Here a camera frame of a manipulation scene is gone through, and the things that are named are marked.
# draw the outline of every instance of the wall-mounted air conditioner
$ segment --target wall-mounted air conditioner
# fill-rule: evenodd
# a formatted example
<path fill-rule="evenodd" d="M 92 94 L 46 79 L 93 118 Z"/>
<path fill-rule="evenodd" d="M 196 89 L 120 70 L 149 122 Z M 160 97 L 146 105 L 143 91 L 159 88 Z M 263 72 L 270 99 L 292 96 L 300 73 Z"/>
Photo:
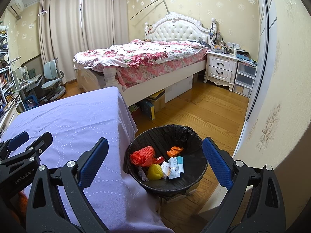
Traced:
<path fill-rule="evenodd" d="M 7 8 L 15 17 L 17 17 L 24 10 L 24 4 L 22 0 L 12 0 Z"/>

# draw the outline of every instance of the plastic cover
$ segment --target plastic cover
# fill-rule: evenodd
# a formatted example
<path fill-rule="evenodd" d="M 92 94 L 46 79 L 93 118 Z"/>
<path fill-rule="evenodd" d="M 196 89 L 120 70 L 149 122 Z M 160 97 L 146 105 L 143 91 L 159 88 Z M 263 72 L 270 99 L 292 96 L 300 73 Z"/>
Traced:
<path fill-rule="evenodd" d="M 173 146 L 183 147 L 180 155 L 183 157 L 184 174 L 172 180 L 167 178 L 143 182 L 129 157 L 133 152 L 149 145 L 155 150 L 155 158 L 164 156 L 166 162 L 169 160 L 167 151 Z M 200 181 L 208 165 L 202 150 L 202 140 L 197 133 L 190 127 L 175 124 L 156 127 L 140 134 L 127 148 L 124 162 L 125 171 L 143 188 L 166 199 L 176 194 L 186 194 L 186 190 Z"/>

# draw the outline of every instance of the bed frame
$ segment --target bed frame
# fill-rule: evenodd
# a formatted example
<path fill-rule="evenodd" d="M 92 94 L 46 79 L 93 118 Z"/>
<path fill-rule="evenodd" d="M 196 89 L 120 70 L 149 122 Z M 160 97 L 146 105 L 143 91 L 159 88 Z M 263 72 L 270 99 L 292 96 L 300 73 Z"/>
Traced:
<path fill-rule="evenodd" d="M 209 32 L 210 30 L 204 28 L 200 21 L 175 12 L 170 12 L 153 25 L 152 29 L 146 33 L 146 38 L 152 41 L 199 40 L 199 38 L 202 38 L 210 44 Z M 205 68 L 206 60 L 203 60 L 132 86 L 125 90 L 122 95 L 127 106 L 131 106 Z M 123 91 L 121 84 L 116 79 L 117 70 L 114 67 L 104 68 L 104 76 L 96 74 L 91 69 L 76 69 L 75 71 L 79 88 L 83 89 L 85 92 L 107 87 L 118 87 L 120 92 Z"/>

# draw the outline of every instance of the tufted headboard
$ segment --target tufted headboard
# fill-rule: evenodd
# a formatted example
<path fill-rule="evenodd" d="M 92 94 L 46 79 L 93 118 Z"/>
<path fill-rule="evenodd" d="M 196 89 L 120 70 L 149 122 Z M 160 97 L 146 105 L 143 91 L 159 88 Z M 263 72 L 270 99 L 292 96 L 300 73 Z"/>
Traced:
<path fill-rule="evenodd" d="M 199 37 L 210 44 L 209 29 L 200 21 L 175 12 L 170 12 L 153 25 L 146 34 L 146 39 L 152 41 L 167 41 L 168 39 L 199 40 Z"/>

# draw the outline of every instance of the bolt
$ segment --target bolt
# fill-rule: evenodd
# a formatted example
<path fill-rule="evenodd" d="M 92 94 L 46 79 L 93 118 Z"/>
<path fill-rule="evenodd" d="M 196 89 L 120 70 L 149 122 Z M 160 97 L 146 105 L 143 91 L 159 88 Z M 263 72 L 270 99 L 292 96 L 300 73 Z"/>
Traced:
<path fill-rule="evenodd" d="M 69 161 L 69 162 L 67 163 L 67 166 L 68 166 L 68 167 L 73 167 L 75 164 L 76 164 L 76 163 L 75 163 L 74 161 Z"/>
<path fill-rule="evenodd" d="M 239 167 L 244 166 L 244 163 L 243 163 L 242 161 L 240 161 L 240 160 L 238 160 L 237 162 L 235 162 L 235 164 L 236 164 L 237 166 L 239 166 Z"/>
<path fill-rule="evenodd" d="M 270 165 L 266 165 L 266 169 L 267 169 L 268 171 L 272 171 L 272 170 L 273 170 L 272 166 L 270 166 Z"/>
<path fill-rule="evenodd" d="M 41 165 L 41 166 L 38 167 L 39 171 L 43 171 L 44 169 L 45 169 L 45 165 Z"/>

